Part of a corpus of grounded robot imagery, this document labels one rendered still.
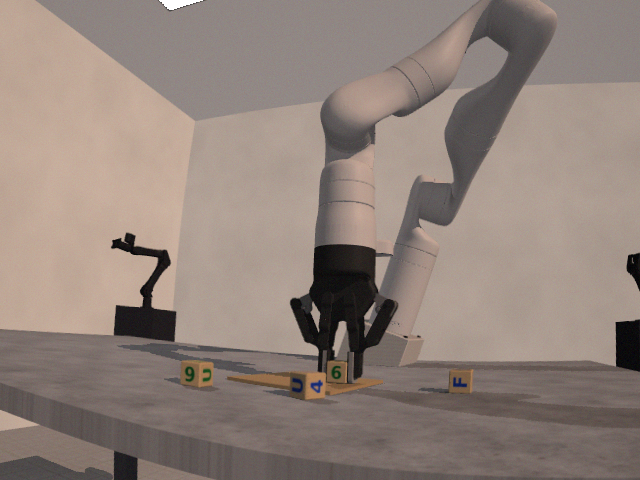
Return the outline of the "tan flat mat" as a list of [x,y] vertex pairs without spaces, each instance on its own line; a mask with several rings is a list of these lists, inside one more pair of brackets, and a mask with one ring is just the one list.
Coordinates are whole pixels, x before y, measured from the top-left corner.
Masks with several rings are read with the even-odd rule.
[[[227,380],[289,390],[290,372],[227,376]],[[383,383],[383,380],[364,378],[358,378],[356,383],[342,384],[326,382],[325,395],[339,394],[381,383]]]

